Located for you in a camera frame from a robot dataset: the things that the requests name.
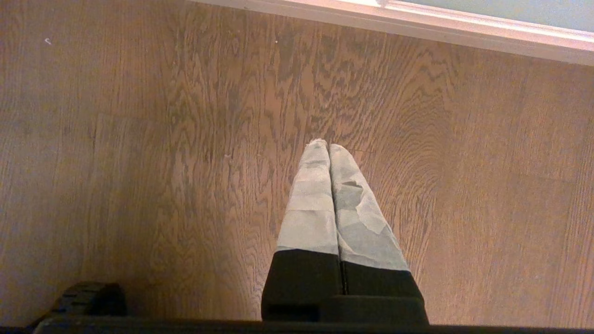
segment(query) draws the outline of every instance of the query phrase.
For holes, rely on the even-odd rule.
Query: black object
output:
[[[198,320],[145,320],[110,317],[54,317],[42,322],[35,334],[146,333],[146,334],[594,334],[587,329],[545,329],[474,326],[387,326],[382,324],[300,322],[217,322]]]
[[[316,322],[320,303],[342,293],[338,255],[278,251],[262,292],[262,319]]]
[[[410,272],[305,250],[274,254],[261,311],[264,321],[429,325]]]
[[[80,282],[56,300],[50,312],[25,328],[0,327],[5,333],[30,333],[45,319],[55,316],[127,316],[124,291],[117,283]]]

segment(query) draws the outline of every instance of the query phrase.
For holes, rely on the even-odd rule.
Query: light blue wall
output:
[[[405,0],[475,14],[594,32],[594,0]]]

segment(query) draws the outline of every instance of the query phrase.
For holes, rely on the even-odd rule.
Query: white baseboard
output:
[[[594,33],[397,0],[193,0],[594,66]]]

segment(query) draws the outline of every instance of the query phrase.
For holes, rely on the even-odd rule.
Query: floor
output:
[[[81,280],[142,316],[258,319],[322,137],[432,323],[594,327],[594,68],[179,0],[0,22],[0,324]]]

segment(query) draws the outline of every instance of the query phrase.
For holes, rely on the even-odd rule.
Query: wood grain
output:
[[[322,137],[433,323],[594,327],[593,68],[193,2],[0,15],[0,324],[83,279],[140,316],[259,319]]]

